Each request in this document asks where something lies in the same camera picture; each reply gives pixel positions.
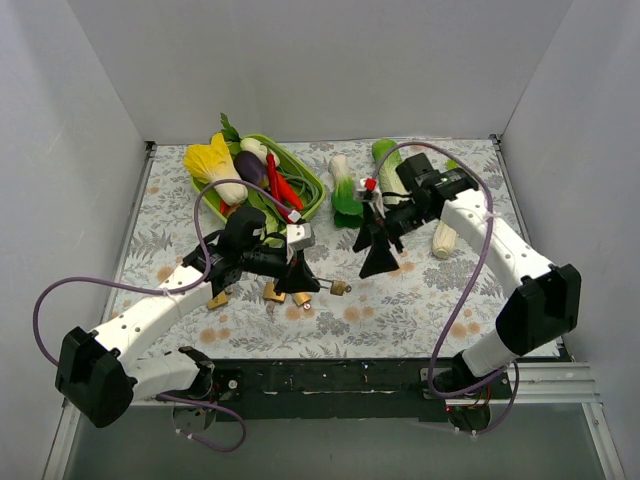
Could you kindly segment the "small brass padlock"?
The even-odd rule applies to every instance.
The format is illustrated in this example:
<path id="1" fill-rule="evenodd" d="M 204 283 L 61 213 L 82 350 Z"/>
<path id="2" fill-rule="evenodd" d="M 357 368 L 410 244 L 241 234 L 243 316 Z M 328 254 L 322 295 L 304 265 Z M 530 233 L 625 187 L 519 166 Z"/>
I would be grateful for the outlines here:
<path id="1" fill-rule="evenodd" d="M 312 296 L 306 292 L 298 292 L 293 295 L 293 301 L 297 307 L 309 310 L 311 308 Z"/>

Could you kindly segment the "tiny brass padlock with key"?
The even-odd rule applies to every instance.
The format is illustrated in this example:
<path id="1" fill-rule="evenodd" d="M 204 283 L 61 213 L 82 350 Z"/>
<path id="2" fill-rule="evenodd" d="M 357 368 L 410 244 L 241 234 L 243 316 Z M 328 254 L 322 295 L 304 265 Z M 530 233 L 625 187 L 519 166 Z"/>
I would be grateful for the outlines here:
<path id="1" fill-rule="evenodd" d="M 352 290 L 352 287 L 347 282 L 342 280 L 329 280 L 319 278 L 318 282 L 322 289 L 328 290 L 331 295 L 335 296 L 343 296 L 346 293 L 350 293 Z"/>

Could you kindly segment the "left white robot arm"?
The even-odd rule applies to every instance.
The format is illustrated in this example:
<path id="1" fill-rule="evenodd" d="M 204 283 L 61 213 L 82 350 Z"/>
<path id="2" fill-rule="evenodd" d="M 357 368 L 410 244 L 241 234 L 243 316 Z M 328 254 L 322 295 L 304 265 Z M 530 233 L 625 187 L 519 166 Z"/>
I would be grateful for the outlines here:
<path id="1" fill-rule="evenodd" d="M 304 258 L 315 243 L 309 223 L 287 225 L 266 244 L 266 216 L 241 207 L 223 229 L 207 235 L 165 280 L 158 296 L 149 296 L 116 319 L 86 332 L 80 327 L 63 339 L 56 388 L 91 423 L 106 427 L 139 399 L 166 392 L 201 400 L 214 388 L 212 359 L 193 347 L 158 358 L 143 353 L 173 325 L 204 306 L 242 274 L 270 277 L 278 293 L 317 292 L 319 281 Z"/>

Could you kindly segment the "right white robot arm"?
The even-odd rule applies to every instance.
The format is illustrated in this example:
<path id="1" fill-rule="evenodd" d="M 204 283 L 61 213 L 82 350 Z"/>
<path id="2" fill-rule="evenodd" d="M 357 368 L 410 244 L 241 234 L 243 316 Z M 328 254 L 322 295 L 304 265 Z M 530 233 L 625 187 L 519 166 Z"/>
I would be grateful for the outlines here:
<path id="1" fill-rule="evenodd" d="M 397 269 L 403 235 L 435 220 L 453 228 L 478 254 L 507 298 L 494 328 L 456 354 L 451 367 L 427 377 L 428 390 L 441 398 L 475 397 L 512 361 L 574 330 L 581 276 L 537 253 L 495 215 L 486 185 L 461 167 L 441 172 L 415 155 L 396 169 L 407 198 L 390 209 L 373 178 L 361 180 L 354 198 L 363 205 L 363 224 L 353 246 L 368 252 L 361 278 Z"/>

